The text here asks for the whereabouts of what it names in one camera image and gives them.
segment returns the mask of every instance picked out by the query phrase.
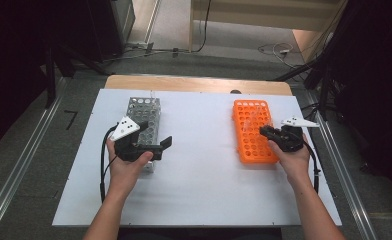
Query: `black curtain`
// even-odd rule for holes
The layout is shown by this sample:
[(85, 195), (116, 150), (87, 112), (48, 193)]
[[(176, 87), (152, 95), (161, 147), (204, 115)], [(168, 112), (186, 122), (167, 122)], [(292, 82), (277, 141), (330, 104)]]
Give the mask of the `black curtain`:
[(357, 14), (331, 57), (335, 103), (364, 160), (392, 180), (392, 1), (349, 1)]
[(47, 86), (37, 31), (45, 13), (33, 11), (38, 5), (27, 9), (26, 2), (0, 1), (0, 139)]

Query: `person's left hand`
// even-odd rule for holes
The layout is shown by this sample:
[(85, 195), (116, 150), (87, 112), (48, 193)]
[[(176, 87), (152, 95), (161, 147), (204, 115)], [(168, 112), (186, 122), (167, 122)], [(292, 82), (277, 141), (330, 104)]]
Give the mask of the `person's left hand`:
[(152, 159), (152, 152), (144, 152), (136, 161), (123, 161), (115, 155), (115, 142), (109, 138), (106, 140), (109, 152), (109, 161), (115, 159), (110, 165), (111, 181), (108, 194), (127, 197), (136, 185), (137, 178), (142, 168)]

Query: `orange test tube rack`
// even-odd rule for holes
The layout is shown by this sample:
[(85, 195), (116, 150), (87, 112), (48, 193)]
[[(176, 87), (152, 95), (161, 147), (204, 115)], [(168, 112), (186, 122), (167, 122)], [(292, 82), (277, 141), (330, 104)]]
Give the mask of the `orange test tube rack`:
[(264, 100), (235, 100), (233, 120), (237, 135), (237, 151), (242, 163), (276, 163), (278, 157), (268, 146), (259, 128), (273, 126), (268, 104)]

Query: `table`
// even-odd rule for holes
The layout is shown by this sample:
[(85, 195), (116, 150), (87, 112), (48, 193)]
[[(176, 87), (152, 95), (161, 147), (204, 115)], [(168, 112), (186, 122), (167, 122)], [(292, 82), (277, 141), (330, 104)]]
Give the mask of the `table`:
[[(297, 101), (290, 96), (286, 85), (209, 78), (109, 77), (95, 102), (53, 225), (91, 223), (101, 205), (100, 142), (106, 130), (125, 113), (130, 97), (153, 94), (161, 99), (162, 106), (158, 138), (172, 135), (173, 145), (164, 152), (154, 173), (141, 174), (127, 199), (121, 225), (278, 227), (300, 224), (293, 191), (281, 166), (244, 165), (238, 160), (231, 119), (234, 99), (248, 98), (268, 102), (275, 126), (289, 114), (301, 116)], [(164, 91), (168, 86), (181, 91)], [(246, 94), (228, 94), (236, 88)], [(260, 88), (275, 95), (250, 94), (250, 89), (260, 91)], [(319, 195), (335, 223), (341, 225), (323, 175)]]
[[(208, 1), (191, 1), (190, 51), (193, 21), (205, 21)], [(208, 21), (293, 29), (308, 62), (336, 27), (346, 3), (347, 0), (216, 0), (211, 2)]]

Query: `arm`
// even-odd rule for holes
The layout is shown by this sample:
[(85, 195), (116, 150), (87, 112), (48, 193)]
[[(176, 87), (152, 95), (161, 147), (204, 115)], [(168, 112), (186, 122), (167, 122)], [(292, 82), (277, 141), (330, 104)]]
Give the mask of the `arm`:
[[(106, 141), (109, 159), (114, 159), (114, 142)], [(110, 166), (111, 181), (105, 201), (94, 217), (83, 239), (117, 239), (121, 212), (125, 200), (133, 190), (144, 165), (153, 157), (153, 153), (143, 153), (135, 162), (115, 159)]]
[(306, 146), (293, 153), (284, 153), (273, 141), (271, 149), (280, 158), (287, 180), (295, 193), (296, 203), (306, 239), (345, 239), (312, 187), (308, 175), (309, 152)]

